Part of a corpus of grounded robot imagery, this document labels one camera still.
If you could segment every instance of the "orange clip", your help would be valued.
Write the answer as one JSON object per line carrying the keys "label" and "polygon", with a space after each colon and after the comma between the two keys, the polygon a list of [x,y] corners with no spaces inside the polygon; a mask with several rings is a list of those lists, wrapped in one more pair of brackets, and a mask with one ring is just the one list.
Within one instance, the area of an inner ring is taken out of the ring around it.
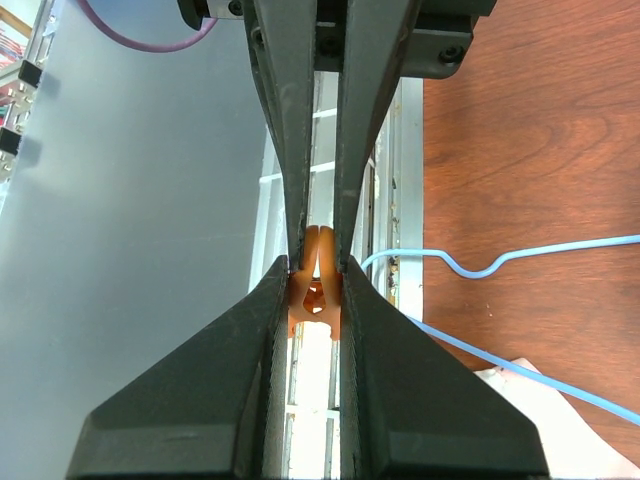
{"label": "orange clip", "polygon": [[[322,322],[331,327],[331,339],[340,340],[342,275],[335,265],[333,229],[308,227],[302,268],[289,277],[289,338],[300,322]],[[316,262],[320,278],[314,278]]]}

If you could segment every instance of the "black plastic part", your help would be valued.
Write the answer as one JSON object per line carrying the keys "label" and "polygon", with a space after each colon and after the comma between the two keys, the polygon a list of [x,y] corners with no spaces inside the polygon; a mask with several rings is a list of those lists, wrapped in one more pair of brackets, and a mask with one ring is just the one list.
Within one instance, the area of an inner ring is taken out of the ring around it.
{"label": "black plastic part", "polygon": [[333,204],[336,264],[342,271],[351,253],[364,169],[400,80],[419,8],[419,0],[348,3]]}
{"label": "black plastic part", "polygon": [[85,421],[70,480],[278,478],[287,259]]}
{"label": "black plastic part", "polygon": [[535,425],[382,298],[353,257],[341,331],[343,478],[548,476]]}
{"label": "black plastic part", "polygon": [[182,20],[194,30],[202,28],[202,20],[210,17],[207,0],[178,0]]}
{"label": "black plastic part", "polygon": [[26,84],[31,85],[33,88],[38,88],[40,84],[40,77],[42,76],[42,69],[36,67],[33,63],[23,60],[20,64],[20,71],[18,72],[18,78]]}
{"label": "black plastic part", "polygon": [[309,204],[316,0],[243,0],[258,97],[284,182],[290,268],[300,268]]}
{"label": "black plastic part", "polygon": [[22,135],[19,133],[5,127],[0,127],[0,152],[14,156],[17,155],[20,140],[22,140]]}

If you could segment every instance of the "light blue wire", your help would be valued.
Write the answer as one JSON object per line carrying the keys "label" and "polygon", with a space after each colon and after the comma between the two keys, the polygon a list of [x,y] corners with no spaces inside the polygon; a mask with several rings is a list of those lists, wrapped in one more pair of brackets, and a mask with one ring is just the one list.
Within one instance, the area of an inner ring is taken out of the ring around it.
{"label": "light blue wire", "polygon": [[437,330],[429,325],[419,322],[414,318],[411,318],[411,317],[408,317],[408,318],[413,323],[415,323],[418,326],[418,328],[420,328],[423,332],[433,337],[436,337],[444,342],[447,342],[448,344],[453,345],[454,347],[459,348],[460,350],[464,350],[465,352],[470,353],[471,355],[475,355],[476,357],[486,360],[487,362],[497,365],[499,367],[505,368],[507,370],[511,370],[512,372],[522,375],[523,377],[527,377],[531,380],[535,380],[536,382],[542,383],[543,385],[547,385],[551,388],[555,388],[556,390],[559,390],[568,395],[576,397],[582,401],[595,405],[596,407],[602,408],[603,410],[611,412],[614,415],[619,416],[620,418],[623,418],[631,423],[634,423],[640,426],[640,415],[635,412],[632,412],[627,408],[624,408],[618,405],[617,403],[613,403],[609,400],[599,397],[598,395],[594,395],[593,393],[586,392],[580,388],[574,387],[572,385],[568,385],[554,378],[547,377],[546,375],[542,375],[541,373],[534,372],[532,370],[529,370],[528,368],[522,367],[513,362],[497,357],[489,352],[486,352],[477,347],[474,347],[473,345],[469,345],[468,343],[463,342],[462,340],[458,340],[457,338],[452,337],[451,335],[448,335],[444,332],[441,332],[440,330]]}
{"label": "light blue wire", "polygon": [[557,243],[555,245],[546,245],[544,247],[525,248],[523,250],[513,250],[503,253],[494,262],[484,270],[477,272],[467,270],[461,267],[451,255],[444,250],[436,250],[432,248],[413,249],[413,248],[392,248],[374,253],[362,263],[362,269],[366,270],[375,260],[381,257],[403,256],[403,257],[438,257],[445,261],[449,267],[461,277],[471,278],[474,280],[488,277],[495,273],[505,262],[516,258],[533,257],[535,255],[544,255],[547,253],[568,252],[571,250],[585,250],[587,248],[613,247],[617,245],[630,245],[640,243],[640,235],[626,235],[624,237],[599,238],[596,240],[584,240],[581,242]]}

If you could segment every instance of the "cable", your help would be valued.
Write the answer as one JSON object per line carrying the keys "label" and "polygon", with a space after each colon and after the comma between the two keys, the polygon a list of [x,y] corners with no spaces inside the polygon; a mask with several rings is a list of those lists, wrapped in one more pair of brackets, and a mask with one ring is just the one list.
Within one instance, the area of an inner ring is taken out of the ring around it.
{"label": "cable", "polygon": [[209,21],[198,33],[196,33],[191,38],[188,38],[187,40],[183,40],[182,42],[174,43],[172,45],[152,45],[149,43],[137,42],[123,35],[120,35],[118,32],[113,30],[111,27],[109,27],[109,25],[102,21],[95,10],[93,10],[91,5],[89,5],[88,0],[77,0],[77,2],[80,10],[84,12],[89,21],[93,23],[93,25],[98,30],[104,33],[111,40],[122,45],[123,47],[147,53],[171,53],[189,48],[190,46],[195,45],[200,40],[202,40],[218,21],[217,18],[212,18],[211,21]]}
{"label": "cable", "polygon": [[500,255],[484,270],[477,272],[467,270],[456,262],[451,255],[444,250],[436,250],[432,248],[426,249],[409,249],[409,248],[392,248],[374,253],[362,263],[362,269],[366,270],[375,260],[381,257],[405,256],[405,257],[438,257],[445,261],[447,265],[461,277],[470,279],[480,279],[488,277],[495,273],[505,262],[515,260],[516,258],[533,257],[536,255],[545,255],[547,253],[568,252],[571,250],[585,250],[588,248],[613,247],[617,245],[630,245],[640,243],[640,235],[626,235],[623,237],[599,238],[596,240],[584,240],[580,242],[557,243],[554,245],[546,245],[544,247],[525,248],[523,250],[513,250]]}
{"label": "cable", "polygon": [[474,347],[473,345],[469,345],[468,343],[463,342],[462,340],[458,340],[457,338],[452,337],[451,335],[448,335],[444,332],[441,332],[440,330],[433,328],[429,325],[426,325],[422,322],[419,322],[414,318],[411,318],[411,317],[407,317],[407,318],[409,318],[413,323],[415,323],[418,326],[418,328],[420,328],[423,332],[433,337],[436,337],[444,342],[447,342],[449,345],[459,348],[460,350],[464,350],[465,352],[470,353],[471,355],[475,355],[476,357],[481,358],[482,360],[486,360],[489,363],[505,368],[507,370],[511,370],[512,372],[522,375],[523,377],[527,377],[531,380],[535,380],[536,382],[539,382],[543,385],[547,385],[548,387],[555,388],[560,392],[564,392],[568,395],[571,395],[572,397],[575,397],[584,402],[590,403],[591,405],[595,405],[596,407],[599,407],[603,410],[613,413],[614,415],[617,415],[620,418],[623,418],[631,423],[634,423],[635,425],[640,426],[640,414],[632,412],[631,410],[624,408],[618,405],[617,403],[613,403],[593,393],[586,392],[578,387],[574,387],[573,385],[568,385],[554,378],[547,377],[546,375],[542,375],[541,373],[534,372],[532,370],[529,370],[528,368],[522,367],[520,365],[516,365],[513,362],[497,357],[489,352],[486,352],[477,347]]}

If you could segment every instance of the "orange connector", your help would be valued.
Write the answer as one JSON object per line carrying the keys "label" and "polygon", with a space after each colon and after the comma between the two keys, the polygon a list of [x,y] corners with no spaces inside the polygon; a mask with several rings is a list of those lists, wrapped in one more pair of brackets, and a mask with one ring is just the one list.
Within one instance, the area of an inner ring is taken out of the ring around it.
{"label": "orange connector", "polygon": [[[331,327],[331,339],[340,340],[342,275],[335,265],[333,229],[307,228],[302,268],[289,276],[289,338],[300,322],[322,322]],[[316,263],[320,278],[314,278]]]}

